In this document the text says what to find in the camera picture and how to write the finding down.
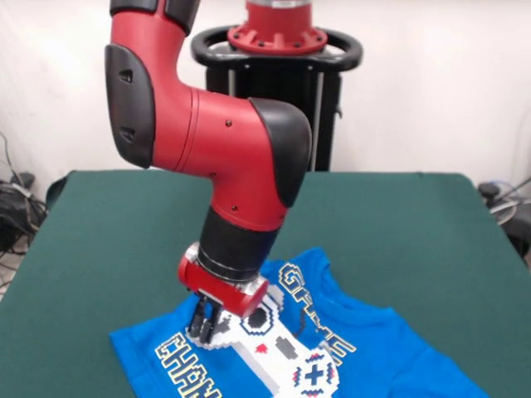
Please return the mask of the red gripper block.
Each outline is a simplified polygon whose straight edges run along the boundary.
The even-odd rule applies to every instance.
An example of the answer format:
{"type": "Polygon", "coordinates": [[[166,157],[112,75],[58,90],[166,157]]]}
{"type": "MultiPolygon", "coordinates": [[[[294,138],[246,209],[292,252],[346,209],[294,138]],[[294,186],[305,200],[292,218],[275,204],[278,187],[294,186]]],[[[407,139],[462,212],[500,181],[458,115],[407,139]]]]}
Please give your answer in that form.
{"type": "Polygon", "coordinates": [[[195,294],[201,294],[188,325],[191,337],[200,342],[211,342],[219,324],[222,309],[240,318],[249,317],[266,296],[269,281],[259,275],[249,283],[233,283],[218,278],[205,270],[198,262],[199,244],[191,244],[178,265],[178,279],[195,294]],[[212,306],[206,315],[207,299],[219,306],[212,306]]]}

